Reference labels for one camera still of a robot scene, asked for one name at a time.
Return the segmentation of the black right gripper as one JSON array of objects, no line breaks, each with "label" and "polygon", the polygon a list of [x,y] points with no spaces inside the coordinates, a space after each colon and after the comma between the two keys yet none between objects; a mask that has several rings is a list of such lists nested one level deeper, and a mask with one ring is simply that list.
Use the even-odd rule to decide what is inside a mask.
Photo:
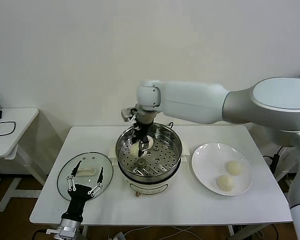
[{"label": "black right gripper", "polygon": [[152,125],[153,122],[145,124],[138,120],[136,120],[133,124],[131,143],[135,144],[138,142],[138,157],[141,157],[148,150],[150,139],[146,135],[148,134],[148,130]]}]

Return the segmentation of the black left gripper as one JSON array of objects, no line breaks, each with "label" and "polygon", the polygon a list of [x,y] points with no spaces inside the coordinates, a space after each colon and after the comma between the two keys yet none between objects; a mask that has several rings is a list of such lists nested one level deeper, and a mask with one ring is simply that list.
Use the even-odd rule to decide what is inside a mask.
[{"label": "black left gripper", "polygon": [[104,187],[102,184],[104,179],[104,167],[101,167],[97,183],[93,188],[90,186],[77,184],[76,176],[81,162],[82,160],[77,163],[77,165],[72,169],[71,174],[66,177],[67,191],[71,200],[69,202],[67,211],[61,216],[62,219],[76,222],[83,222],[85,203],[91,200],[95,194]]}]

